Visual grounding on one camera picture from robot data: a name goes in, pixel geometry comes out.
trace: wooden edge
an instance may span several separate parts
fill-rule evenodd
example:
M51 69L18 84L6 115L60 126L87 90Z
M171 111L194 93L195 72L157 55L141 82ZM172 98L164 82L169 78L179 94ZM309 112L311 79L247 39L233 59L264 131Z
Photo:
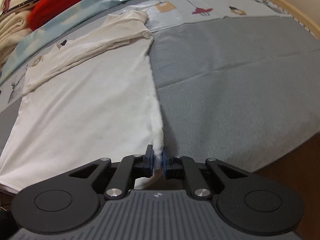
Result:
M316 24L308 15L304 14L297 7L285 0L270 0L277 6L288 11L294 18L307 27L320 40L320 26Z

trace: metal screw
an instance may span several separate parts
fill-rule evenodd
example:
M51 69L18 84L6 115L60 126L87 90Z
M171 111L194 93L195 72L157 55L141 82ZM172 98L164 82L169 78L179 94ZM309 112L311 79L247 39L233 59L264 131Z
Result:
M195 195L198 197L207 197L210 195L210 191L205 188L199 188L195 190Z
M106 193L110 197L118 197L122 194L122 190L118 188L111 188L111 189L108 189Z

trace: brown floor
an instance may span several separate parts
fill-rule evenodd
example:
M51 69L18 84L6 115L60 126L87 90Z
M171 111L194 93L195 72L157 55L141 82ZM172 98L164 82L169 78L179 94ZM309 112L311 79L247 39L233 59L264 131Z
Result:
M305 203L305 213L297 232L305 240L319 240L320 134L256 173L299 192Z

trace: light blue fabric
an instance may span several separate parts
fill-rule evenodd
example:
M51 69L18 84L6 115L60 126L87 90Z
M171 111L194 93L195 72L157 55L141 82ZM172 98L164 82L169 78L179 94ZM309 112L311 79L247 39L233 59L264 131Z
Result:
M23 38L2 68L0 85L26 60L79 23L129 0L82 0Z

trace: ribbed gray panel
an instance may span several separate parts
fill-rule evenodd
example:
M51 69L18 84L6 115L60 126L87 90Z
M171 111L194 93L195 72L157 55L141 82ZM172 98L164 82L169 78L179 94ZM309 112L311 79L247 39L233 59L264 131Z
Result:
M12 240L298 240L294 232L251 236L227 225L208 201L185 190L132 190L108 201L98 216L72 232L46 236L21 229Z

